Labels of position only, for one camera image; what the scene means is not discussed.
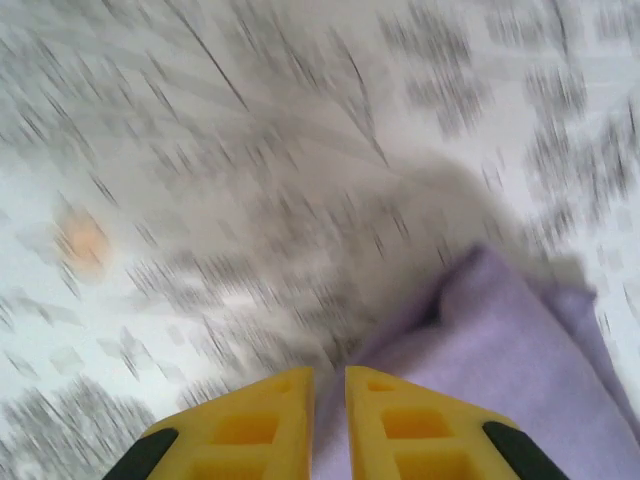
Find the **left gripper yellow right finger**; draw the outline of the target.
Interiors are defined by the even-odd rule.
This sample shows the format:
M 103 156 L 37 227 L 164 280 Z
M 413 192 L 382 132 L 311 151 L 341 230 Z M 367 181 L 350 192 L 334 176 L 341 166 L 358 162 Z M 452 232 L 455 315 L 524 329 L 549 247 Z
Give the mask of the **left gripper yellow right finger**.
M 363 366 L 345 371 L 352 476 L 566 480 L 512 420 Z

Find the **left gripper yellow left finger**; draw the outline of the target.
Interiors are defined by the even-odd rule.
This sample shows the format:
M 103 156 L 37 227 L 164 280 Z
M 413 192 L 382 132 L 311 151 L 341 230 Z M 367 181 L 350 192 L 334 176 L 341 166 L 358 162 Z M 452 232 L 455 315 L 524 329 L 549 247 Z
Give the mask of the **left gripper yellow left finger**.
M 273 479 L 311 477 L 314 374 L 271 376 L 152 425 L 107 479 Z

